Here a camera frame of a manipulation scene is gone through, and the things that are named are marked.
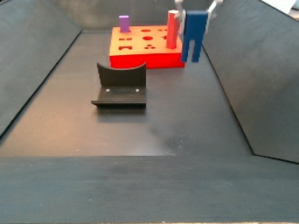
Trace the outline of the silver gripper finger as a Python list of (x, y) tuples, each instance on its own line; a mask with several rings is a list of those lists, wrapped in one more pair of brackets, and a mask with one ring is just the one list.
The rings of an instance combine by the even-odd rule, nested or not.
[(210, 8), (207, 9), (209, 20), (213, 20), (217, 17), (218, 9), (219, 9), (222, 3), (223, 3), (223, 0), (214, 0), (213, 1), (211, 5), (210, 5)]
[(177, 10), (178, 10), (175, 18), (179, 21), (179, 37), (181, 37), (181, 39), (183, 39), (186, 10), (183, 8), (183, 0), (174, 0), (174, 2), (175, 2)]

